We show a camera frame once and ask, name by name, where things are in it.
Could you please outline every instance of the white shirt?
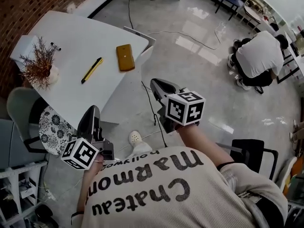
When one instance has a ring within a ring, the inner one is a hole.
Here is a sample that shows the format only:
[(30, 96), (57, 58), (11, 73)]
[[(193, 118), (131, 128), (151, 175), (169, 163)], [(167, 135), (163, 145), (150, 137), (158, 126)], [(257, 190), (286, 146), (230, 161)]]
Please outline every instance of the white shirt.
[(280, 42), (267, 31), (257, 33), (250, 42), (240, 47), (236, 57), (249, 78), (269, 69), (279, 75), (284, 63)]

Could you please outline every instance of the shiny tile floor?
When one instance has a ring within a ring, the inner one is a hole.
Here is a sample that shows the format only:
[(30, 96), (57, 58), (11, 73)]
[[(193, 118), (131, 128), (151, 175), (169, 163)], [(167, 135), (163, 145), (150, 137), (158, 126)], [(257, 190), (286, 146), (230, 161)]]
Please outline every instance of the shiny tile floor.
[[(215, 142), (231, 144), (233, 139), (259, 139), (265, 147), (279, 152), (275, 176), (283, 162), (292, 156), (288, 133), (292, 120), (299, 119), (300, 99), (292, 82), (273, 82), (259, 95), (254, 89), (244, 91), (235, 84), (237, 74), (227, 68), (227, 57), (234, 39), (251, 37), (245, 23), (238, 24), (229, 13), (216, 7), (210, 0), (131, 0), (130, 12), (135, 30), (152, 33), (162, 30), (180, 31), (201, 43), (178, 33), (151, 35), (156, 39), (151, 58), (142, 66), (142, 79), (148, 86), (152, 78), (172, 81), (181, 87), (197, 91), (207, 100), (200, 128)], [(113, 0), (94, 19), (120, 28), (131, 27), (128, 17), (128, 0)], [(118, 125), (104, 125), (104, 135), (114, 143), (116, 158), (132, 152), (127, 146), (128, 134), (138, 130), (147, 136), (159, 130), (154, 126), (147, 94), (140, 92), (139, 112), (128, 121)], [(160, 105), (152, 94), (152, 105), (157, 111)], [(164, 136), (169, 146), (183, 145), (176, 133)], [(145, 141), (154, 149), (163, 148), (160, 133)], [(271, 154), (265, 154), (260, 173), (268, 175), (273, 163)], [(50, 201), (55, 219), (61, 226), (69, 226), (70, 215), (75, 211), (80, 184), (73, 187), (82, 173), (65, 165), (60, 159), (50, 157), (45, 181), (59, 202)]]

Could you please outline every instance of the orange phone case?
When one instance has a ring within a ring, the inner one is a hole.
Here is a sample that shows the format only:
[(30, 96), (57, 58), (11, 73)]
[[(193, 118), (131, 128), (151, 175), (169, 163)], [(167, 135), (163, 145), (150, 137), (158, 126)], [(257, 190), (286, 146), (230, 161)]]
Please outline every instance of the orange phone case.
[(116, 53), (120, 71), (127, 72), (135, 68), (130, 44), (116, 47)]

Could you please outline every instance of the black chair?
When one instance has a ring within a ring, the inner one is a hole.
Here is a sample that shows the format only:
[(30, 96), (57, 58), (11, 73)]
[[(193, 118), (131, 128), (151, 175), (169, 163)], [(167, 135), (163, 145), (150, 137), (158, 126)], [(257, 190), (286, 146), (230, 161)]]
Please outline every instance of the black chair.
[(235, 162), (244, 163), (249, 169), (257, 173), (260, 171), (263, 153), (272, 153), (274, 155), (274, 163), (272, 165), (269, 179), (273, 179), (279, 154), (275, 150), (265, 149), (264, 141), (256, 139), (234, 139), (232, 141), (232, 146), (227, 146), (220, 143), (218, 143), (218, 145), (220, 147), (230, 149), (230, 156)]

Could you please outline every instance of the black pants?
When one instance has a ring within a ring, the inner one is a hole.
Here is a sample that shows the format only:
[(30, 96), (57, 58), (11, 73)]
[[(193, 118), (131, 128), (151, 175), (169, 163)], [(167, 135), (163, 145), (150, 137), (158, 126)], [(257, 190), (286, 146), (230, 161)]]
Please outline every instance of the black pants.
[[(249, 38), (243, 39), (241, 42), (241, 46), (248, 43), (250, 40), (251, 39)], [(236, 54), (232, 55), (232, 61), (235, 63), (238, 73), (242, 76), (244, 85), (265, 87), (265, 86), (269, 86), (272, 83), (271, 74), (268, 70), (261, 73), (259, 76), (256, 76), (254, 78), (249, 78), (246, 76), (240, 63), (237, 61)]]

